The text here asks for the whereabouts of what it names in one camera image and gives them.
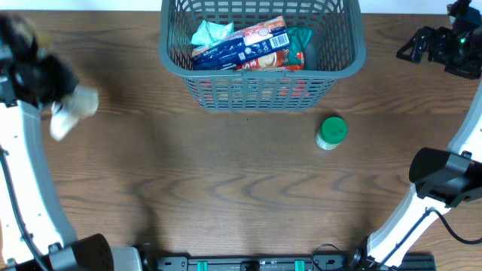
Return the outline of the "light blue wipes packet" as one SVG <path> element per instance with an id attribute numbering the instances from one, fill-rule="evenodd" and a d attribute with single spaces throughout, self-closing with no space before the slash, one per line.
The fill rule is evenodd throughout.
<path id="1" fill-rule="evenodd" d="M 196 46 L 214 45 L 233 32 L 233 23 L 222 25 L 204 20 L 192 35 L 191 44 Z"/>

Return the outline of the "green lidded jar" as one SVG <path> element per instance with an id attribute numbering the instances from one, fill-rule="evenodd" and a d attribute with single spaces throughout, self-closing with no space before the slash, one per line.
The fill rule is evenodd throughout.
<path id="1" fill-rule="evenodd" d="M 316 133 L 316 144 L 323 150 L 334 150 L 347 136 L 348 126 L 339 117 L 325 119 Z"/>

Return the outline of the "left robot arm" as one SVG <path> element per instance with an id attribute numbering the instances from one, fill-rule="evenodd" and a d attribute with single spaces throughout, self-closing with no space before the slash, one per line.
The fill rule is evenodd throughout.
<path id="1" fill-rule="evenodd" d="M 33 23 L 1 16 L 1 234 L 9 270 L 141 270 L 135 247 L 79 239 L 56 194 L 41 135 L 63 139 L 96 113 L 99 94 L 83 86 Z"/>

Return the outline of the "Kleenex tissue multipack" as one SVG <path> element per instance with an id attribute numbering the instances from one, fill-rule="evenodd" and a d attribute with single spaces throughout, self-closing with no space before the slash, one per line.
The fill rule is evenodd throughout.
<path id="1" fill-rule="evenodd" d="M 236 31 L 214 45 L 192 52 L 193 70 L 232 69 L 290 45 L 283 16 Z"/>

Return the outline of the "orange spaghetti packet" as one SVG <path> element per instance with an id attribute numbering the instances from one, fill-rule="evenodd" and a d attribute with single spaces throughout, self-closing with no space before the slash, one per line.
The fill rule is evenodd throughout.
<path id="1" fill-rule="evenodd" d="M 185 80 L 194 100 L 209 108 L 308 105 L 324 94 L 324 81 L 301 78 Z"/>

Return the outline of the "beige paper pouch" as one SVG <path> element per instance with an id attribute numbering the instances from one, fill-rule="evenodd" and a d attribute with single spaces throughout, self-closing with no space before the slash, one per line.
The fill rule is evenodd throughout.
<path id="1" fill-rule="evenodd" d="M 63 140 L 80 120 L 93 116 L 99 107 L 96 88 L 77 85 L 74 91 L 51 106 L 50 135 Z"/>

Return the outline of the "green Nescafe coffee bag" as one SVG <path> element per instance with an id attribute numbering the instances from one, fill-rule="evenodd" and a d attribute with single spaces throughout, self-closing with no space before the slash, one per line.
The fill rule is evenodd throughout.
<path id="1" fill-rule="evenodd" d="M 236 70 L 250 72 L 281 72 L 304 69 L 304 49 L 310 42 L 313 31 L 304 26 L 288 27 L 290 45 L 287 48 L 261 56 L 257 59 L 238 65 Z"/>

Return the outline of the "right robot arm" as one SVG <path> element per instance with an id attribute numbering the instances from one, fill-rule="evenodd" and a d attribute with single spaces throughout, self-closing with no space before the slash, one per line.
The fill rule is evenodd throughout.
<path id="1" fill-rule="evenodd" d="M 481 78 L 481 12 L 469 0 L 447 6 L 450 28 L 424 26 L 396 56 L 444 66 L 452 75 Z M 351 254 L 346 270 L 397 270 L 406 253 L 436 221 L 462 202 L 481 197 L 481 91 L 445 151 L 420 149 L 409 170 L 410 186 L 385 224 L 363 240 Z"/>

